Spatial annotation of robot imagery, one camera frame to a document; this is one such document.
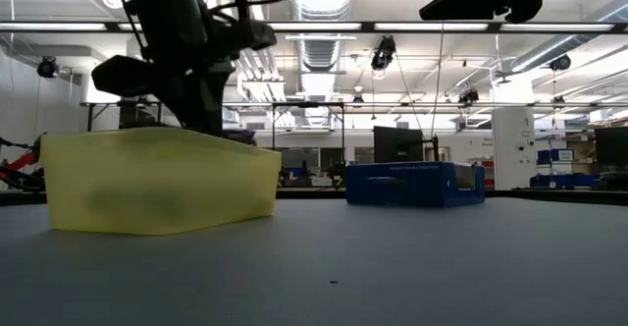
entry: fluorescent light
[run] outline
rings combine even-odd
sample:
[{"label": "fluorescent light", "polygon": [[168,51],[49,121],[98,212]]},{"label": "fluorescent light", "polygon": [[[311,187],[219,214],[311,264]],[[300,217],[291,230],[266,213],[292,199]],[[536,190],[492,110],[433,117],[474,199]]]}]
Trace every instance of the fluorescent light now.
[{"label": "fluorescent light", "polygon": [[[131,23],[120,23],[118,24],[118,27],[120,27],[120,30],[132,31]],[[141,31],[140,23],[135,23],[135,27],[137,28],[137,31]]]},{"label": "fluorescent light", "polygon": [[375,30],[412,30],[412,31],[475,31],[486,30],[486,23],[375,23]]},{"label": "fluorescent light", "polygon": [[355,40],[353,35],[286,35],[288,41],[314,40],[314,41],[341,41]]},{"label": "fluorescent light", "polygon": [[37,31],[106,31],[102,23],[0,23],[0,30]]},{"label": "fluorescent light", "polygon": [[223,106],[239,106],[239,107],[264,107],[264,106],[272,106],[273,103],[265,103],[265,102],[226,102],[223,103]]},{"label": "fluorescent light", "polygon": [[270,23],[276,31],[290,30],[360,30],[360,23],[324,23],[324,22],[295,22],[295,23]]},{"label": "fluorescent light", "polygon": [[609,31],[614,27],[612,24],[534,24],[525,23],[520,25],[506,24],[501,26],[501,31]]}]

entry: ceiling duct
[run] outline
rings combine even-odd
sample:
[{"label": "ceiling duct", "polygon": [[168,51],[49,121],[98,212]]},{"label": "ceiling duct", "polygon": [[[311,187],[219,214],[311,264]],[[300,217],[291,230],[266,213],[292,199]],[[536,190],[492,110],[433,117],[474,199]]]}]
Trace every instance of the ceiling duct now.
[{"label": "ceiling duct", "polygon": [[[626,23],[628,22],[628,0],[615,0],[594,12],[585,22]],[[524,73],[557,59],[569,51],[586,44],[599,35],[559,35],[521,55],[509,65],[513,73]]]},{"label": "ceiling duct", "polygon": [[[307,22],[343,21],[348,19],[352,0],[292,0],[294,18]],[[325,95],[328,98],[334,90],[336,75],[324,74],[338,70],[341,52],[341,41],[338,40],[301,40],[299,42],[299,70],[308,74],[301,75],[302,91],[310,100],[314,95]],[[306,120],[309,125],[329,125],[327,109],[306,109]]]},{"label": "ceiling duct", "polygon": [[[628,0],[614,0],[603,8],[594,12],[586,21],[589,23],[626,23],[628,22]],[[508,76],[512,73],[525,73],[535,68],[548,64],[565,53],[572,51],[599,35],[559,35],[544,42],[528,53],[513,59],[502,61],[502,74]],[[460,87],[464,83],[476,84],[489,77],[490,68],[497,65],[499,59],[489,60],[482,68],[459,81],[454,87]]]}]

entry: gray table surface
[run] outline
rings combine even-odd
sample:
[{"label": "gray table surface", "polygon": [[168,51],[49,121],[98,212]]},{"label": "gray table surface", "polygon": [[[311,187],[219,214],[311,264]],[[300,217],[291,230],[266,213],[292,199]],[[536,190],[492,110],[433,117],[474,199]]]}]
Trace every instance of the gray table surface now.
[{"label": "gray table surface", "polygon": [[0,325],[628,325],[628,208],[280,200],[168,237],[0,207]]}]

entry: blue box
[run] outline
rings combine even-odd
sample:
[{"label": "blue box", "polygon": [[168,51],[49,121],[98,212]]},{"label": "blue box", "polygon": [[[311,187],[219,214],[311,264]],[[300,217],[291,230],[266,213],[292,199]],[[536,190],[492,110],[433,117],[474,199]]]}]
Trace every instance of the blue box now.
[{"label": "blue box", "polygon": [[571,148],[539,150],[537,154],[537,163],[539,164],[549,164],[550,161],[571,162],[573,160],[574,152]]},{"label": "blue box", "polygon": [[350,204],[454,207],[485,200],[484,167],[451,162],[408,162],[346,167]]},{"label": "blue box", "polygon": [[574,174],[573,181],[574,185],[579,187],[598,187],[600,185],[600,175]]},{"label": "blue box", "polygon": [[530,178],[531,188],[549,188],[551,181],[556,183],[557,189],[573,189],[574,178],[572,174],[563,175],[537,175]]}]

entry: black monitor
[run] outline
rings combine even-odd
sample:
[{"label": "black monitor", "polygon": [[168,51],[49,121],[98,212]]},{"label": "black monitor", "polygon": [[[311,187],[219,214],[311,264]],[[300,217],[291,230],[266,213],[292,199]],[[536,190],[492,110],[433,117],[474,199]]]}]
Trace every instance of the black monitor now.
[{"label": "black monitor", "polygon": [[375,162],[398,163],[423,161],[423,132],[376,126]]},{"label": "black monitor", "polygon": [[628,164],[628,127],[596,129],[596,153],[600,164]]}]

